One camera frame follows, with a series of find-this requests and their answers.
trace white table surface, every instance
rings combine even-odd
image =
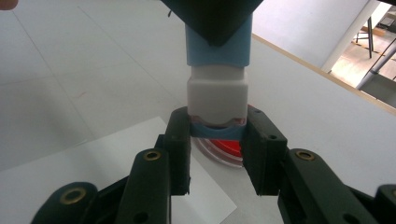
[[[6,19],[11,18],[16,24],[15,27],[19,27],[15,33],[29,35],[23,41],[29,42],[32,50],[35,50],[35,46],[40,51],[40,57],[46,62],[43,66],[46,65],[51,71],[48,72],[49,69],[46,68],[49,73],[46,73],[46,76],[49,77],[40,77],[33,81],[24,80],[15,84],[10,81],[11,84],[0,87],[2,92],[0,96],[6,99],[3,101],[0,97],[0,100],[4,104],[9,103],[8,108],[10,108],[9,111],[5,110],[7,113],[4,119],[0,120],[0,122],[7,121],[7,126],[1,126],[3,132],[0,133],[7,139],[15,136],[18,140],[10,141],[9,144],[6,142],[4,147],[12,148],[14,147],[12,144],[21,143],[22,147],[41,148],[41,151],[37,150],[35,154],[48,156],[54,153],[50,151],[51,147],[60,144],[63,144],[62,147],[67,144],[77,144],[84,139],[91,141],[130,127],[138,121],[147,120],[148,117],[161,116],[166,120],[165,114],[186,104],[185,86],[190,69],[185,63],[184,25],[175,16],[167,20],[166,14],[169,10],[162,3],[131,0],[57,3],[62,5],[51,5],[48,0],[22,0],[14,14],[11,12],[2,14]],[[84,23],[75,22],[76,15]],[[3,46],[14,46],[14,44],[25,46],[20,43],[21,40],[13,36],[5,35],[1,41],[9,38],[13,45]],[[95,36],[99,36],[106,44],[100,41],[92,42]],[[69,48],[70,43],[81,38],[86,39],[81,43],[83,49],[79,45]],[[12,54],[15,53],[14,49],[7,50]],[[110,49],[113,56],[108,59],[106,52]],[[25,54],[32,55],[23,49],[15,53],[18,57]],[[114,55],[121,56],[115,60]],[[10,63],[2,65],[6,68],[4,71],[13,69]],[[139,94],[134,91],[128,92],[128,83],[124,81],[129,80],[124,78],[126,77],[124,74],[129,76],[130,73],[124,70],[134,71],[137,66],[141,76],[134,80],[135,85],[138,83],[136,88],[142,87],[143,90],[147,90],[146,87],[149,86],[151,90],[158,91],[155,97],[150,96],[149,101],[138,98]],[[375,194],[376,188],[381,184],[396,183],[394,115],[254,39],[247,72],[249,103],[267,114],[289,139],[290,148],[301,147],[317,152],[346,184],[371,195]],[[111,76],[107,74],[118,77],[117,82],[108,82]],[[8,99],[7,95],[11,93],[18,95],[18,92],[26,91],[23,97],[28,98],[31,94],[28,90],[32,83],[40,84],[35,87],[40,90],[45,89],[41,86],[62,85],[59,94],[64,91],[67,94],[62,100],[71,100],[67,108],[78,111],[73,113],[74,117],[69,116],[70,120],[78,123],[79,126],[88,126],[92,134],[85,134],[85,128],[79,128],[78,125],[69,128],[66,124],[70,122],[62,123],[65,116],[60,115],[65,110],[50,100],[35,105],[35,114],[22,113],[24,110],[28,111],[31,106],[24,105],[26,102],[21,101],[21,97]],[[150,94],[150,91],[145,91],[143,96],[147,97]],[[34,101],[27,102],[32,104],[41,101],[37,97]],[[53,109],[42,113],[40,106],[45,107],[44,109],[47,107]],[[24,122],[29,124],[26,125],[29,130],[23,129],[20,132],[19,128],[25,127],[21,126]],[[55,132],[58,126],[65,131],[61,129],[61,132]],[[48,133],[49,136],[53,136],[51,140],[57,141],[41,144],[46,138],[35,139],[37,127],[43,127],[42,130],[39,129],[42,131],[40,137]],[[80,131],[78,134],[84,136],[70,135],[73,138],[65,142],[64,136],[75,129],[83,130],[84,132]],[[18,153],[16,154],[18,157],[13,155],[15,160],[21,158],[24,161],[31,161],[34,158],[25,158],[22,150]],[[192,154],[237,205],[237,209],[222,223],[282,223],[276,197],[257,197],[245,170],[233,169],[213,162],[199,151],[193,151]]]
[[[109,136],[0,172],[0,223],[29,223],[56,189],[89,182],[98,190],[131,172],[136,154],[153,148],[166,124],[149,119]],[[172,197],[172,223],[219,224],[236,208],[191,157],[191,193]]]

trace metal screw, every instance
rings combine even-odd
[[[85,197],[86,194],[87,190],[82,187],[68,189],[62,194],[60,202],[67,205],[72,203],[78,203],[81,199]]]
[[[143,158],[146,161],[156,161],[161,157],[161,152],[159,151],[148,151],[145,153],[145,155],[143,156]]]
[[[314,154],[308,151],[297,151],[296,156],[305,161],[313,161],[315,159]]]

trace red object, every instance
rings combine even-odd
[[[235,157],[242,158],[239,141],[210,140],[210,142],[213,143],[219,149],[223,150],[224,152],[231,154]]]

